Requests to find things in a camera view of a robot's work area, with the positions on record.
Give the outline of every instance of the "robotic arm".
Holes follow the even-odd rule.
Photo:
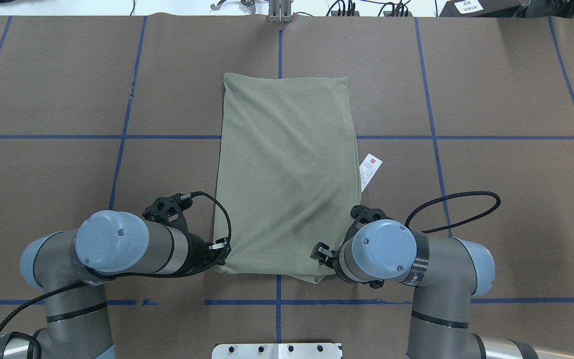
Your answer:
[[[114,359],[102,284],[128,275],[187,277],[225,263],[231,230],[228,237],[205,243],[187,229],[183,211],[197,195],[223,209],[206,193],[178,193],[157,198],[143,212],[145,220],[131,213],[100,211],[78,229],[37,239],[26,248],[21,273],[30,286],[47,295],[47,328],[33,335],[43,359]],[[62,293],[52,295],[53,291]],[[0,359],[36,357],[28,341],[0,335]]]
[[[405,227],[380,209],[355,206],[339,250],[318,243],[312,259],[348,283],[377,289],[385,279],[415,287],[408,359],[574,359],[574,355],[470,334],[471,296],[495,279],[487,248]]]

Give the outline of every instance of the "white label on box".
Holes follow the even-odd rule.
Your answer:
[[[478,0],[464,0],[460,2],[455,2],[454,4],[455,7],[457,7],[457,11],[459,11],[460,14],[474,13],[476,11],[484,10],[484,7],[480,5],[480,2]]]
[[[382,161],[369,153],[364,161],[360,164],[360,191],[364,191],[371,178],[376,174]]]

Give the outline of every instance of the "green cloth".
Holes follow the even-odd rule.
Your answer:
[[[347,79],[225,74],[216,198],[232,221],[226,273],[291,275],[318,283],[333,270],[309,258],[337,248],[360,202]],[[214,238],[227,234],[216,211]]]

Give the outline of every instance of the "round blue cap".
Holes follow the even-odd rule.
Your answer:
[[[134,266],[149,243],[150,233],[141,218],[127,212],[100,211],[79,228],[75,250],[81,263],[112,273]]]
[[[413,234],[390,219],[365,224],[353,238],[351,254],[358,267],[371,277],[391,279],[407,273],[415,260]]]
[[[21,260],[19,261],[19,271],[21,272],[23,279],[25,279],[25,282],[30,287],[41,289],[41,286],[34,277],[34,259],[37,257],[39,249],[41,249],[41,246],[48,240],[48,238],[59,233],[61,232],[55,232],[49,236],[39,238],[33,243],[30,243],[28,247],[23,250]]]
[[[471,255],[475,274],[478,277],[478,286],[475,289],[474,296],[485,295],[490,291],[490,286],[495,279],[495,261],[493,255],[488,249],[481,244],[464,241],[456,238]]]

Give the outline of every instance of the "white tag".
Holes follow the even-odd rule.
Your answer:
[[[360,164],[360,191],[364,191],[371,178],[376,174],[382,161],[374,157],[371,153],[367,155],[364,161]]]
[[[457,7],[457,11],[459,11],[461,14],[474,13],[476,11],[484,10],[484,7],[480,5],[478,0],[464,0],[455,2],[455,7]]]

